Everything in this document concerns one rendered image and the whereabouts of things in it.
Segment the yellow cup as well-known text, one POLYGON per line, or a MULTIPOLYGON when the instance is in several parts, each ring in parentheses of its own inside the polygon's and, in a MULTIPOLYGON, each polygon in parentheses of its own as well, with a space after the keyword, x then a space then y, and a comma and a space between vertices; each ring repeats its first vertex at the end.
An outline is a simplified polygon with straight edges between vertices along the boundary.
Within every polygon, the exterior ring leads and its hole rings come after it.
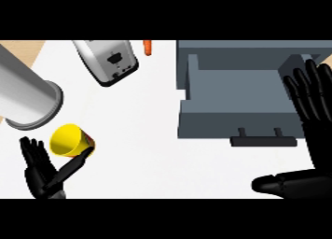
POLYGON ((52 134, 50 150, 57 156, 72 158, 93 146, 93 138, 75 124, 62 125, 52 134))

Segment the grey drawer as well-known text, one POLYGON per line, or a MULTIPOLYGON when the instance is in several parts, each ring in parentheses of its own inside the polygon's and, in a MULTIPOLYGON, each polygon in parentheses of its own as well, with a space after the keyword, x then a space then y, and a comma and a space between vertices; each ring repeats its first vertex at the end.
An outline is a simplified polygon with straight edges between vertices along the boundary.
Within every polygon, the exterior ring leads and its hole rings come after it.
POLYGON ((229 138, 239 129, 251 136, 271 136, 282 129, 285 135, 301 138, 301 118, 282 77, 302 67, 304 58, 293 54, 276 70, 202 70, 192 55, 177 136, 229 138))

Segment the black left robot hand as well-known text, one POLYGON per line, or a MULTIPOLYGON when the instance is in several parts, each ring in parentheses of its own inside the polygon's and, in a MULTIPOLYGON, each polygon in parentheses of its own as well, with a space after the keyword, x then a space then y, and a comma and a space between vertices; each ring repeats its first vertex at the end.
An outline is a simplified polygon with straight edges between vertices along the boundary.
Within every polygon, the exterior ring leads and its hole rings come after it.
POLYGON ((85 160, 93 153, 93 147, 88 147, 62 168, 56 169, 44 143, 28 137, 22 137, 19 143, 28 165, 25 178, 32 197, 35 199, 65 199, 63 182, 85 164, 85 160))

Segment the large silver cylinder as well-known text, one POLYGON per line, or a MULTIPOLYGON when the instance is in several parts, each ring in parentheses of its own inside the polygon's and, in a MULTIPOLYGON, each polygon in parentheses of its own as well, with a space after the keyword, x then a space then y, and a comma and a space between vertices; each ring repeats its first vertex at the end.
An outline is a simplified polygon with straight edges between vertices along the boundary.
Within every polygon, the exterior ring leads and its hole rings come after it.
POLYGON ((63 105, 63 91, 44 80, 0 44, 0 116, 12 128, 46 125, 63 105))

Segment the silver toaster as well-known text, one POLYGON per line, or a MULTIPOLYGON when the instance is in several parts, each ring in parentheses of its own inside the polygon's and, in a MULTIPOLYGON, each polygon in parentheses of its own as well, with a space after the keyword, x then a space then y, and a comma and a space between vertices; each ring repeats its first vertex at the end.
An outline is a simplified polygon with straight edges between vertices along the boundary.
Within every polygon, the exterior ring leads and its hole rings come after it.
POLYGON ((103 87, 111 87, 139 68, 128 40, 74 40, 84 65, 103 87))

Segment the grey cabinet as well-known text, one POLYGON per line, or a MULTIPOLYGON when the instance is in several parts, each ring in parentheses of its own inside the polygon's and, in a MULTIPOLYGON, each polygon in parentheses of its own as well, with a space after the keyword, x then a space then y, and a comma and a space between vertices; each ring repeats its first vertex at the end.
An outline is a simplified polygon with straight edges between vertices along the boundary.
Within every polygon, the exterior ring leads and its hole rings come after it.
POLYGON ((189 56, 200 70, 277 70, 292 55, 321 63, 332 55, 332 40, 178 40, 177 88, 184 89, 189 56))

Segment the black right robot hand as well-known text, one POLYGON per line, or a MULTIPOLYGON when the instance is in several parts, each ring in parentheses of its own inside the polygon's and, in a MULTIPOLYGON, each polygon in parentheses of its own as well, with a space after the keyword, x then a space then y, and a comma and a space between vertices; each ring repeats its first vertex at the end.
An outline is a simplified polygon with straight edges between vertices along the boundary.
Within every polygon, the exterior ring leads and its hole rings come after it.
POLYGON ((305 73, 293 69, 283 77, 301 117, 305 144, 314 168, 261 176, 252 190, 283 199, 332 199, 332 68, 308 59, 305 73))

